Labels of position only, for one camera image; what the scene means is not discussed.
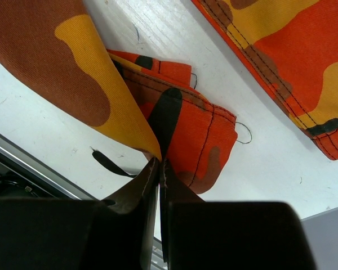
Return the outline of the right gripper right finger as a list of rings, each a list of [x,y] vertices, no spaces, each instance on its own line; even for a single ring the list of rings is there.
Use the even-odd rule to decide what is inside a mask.
[[[316,269],[300,220],[286,203],[206,202],[159,171],[161,238],[169,269]]]

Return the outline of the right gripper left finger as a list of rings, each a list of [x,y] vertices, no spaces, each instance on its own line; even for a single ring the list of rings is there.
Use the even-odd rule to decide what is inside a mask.
[[[149,269],[158,168],[102,200],[0,188],[0,269]]]

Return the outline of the orange camouflage trousers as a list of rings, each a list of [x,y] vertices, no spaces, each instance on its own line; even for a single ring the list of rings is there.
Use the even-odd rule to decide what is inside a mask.
[[[195,1],[282,111],[338,160],[338,1]],[[168,159],[197,194],[218,179],[235,116],[191,66],[107,49],[83,1],[0,1],[0,63],[103,135]]]

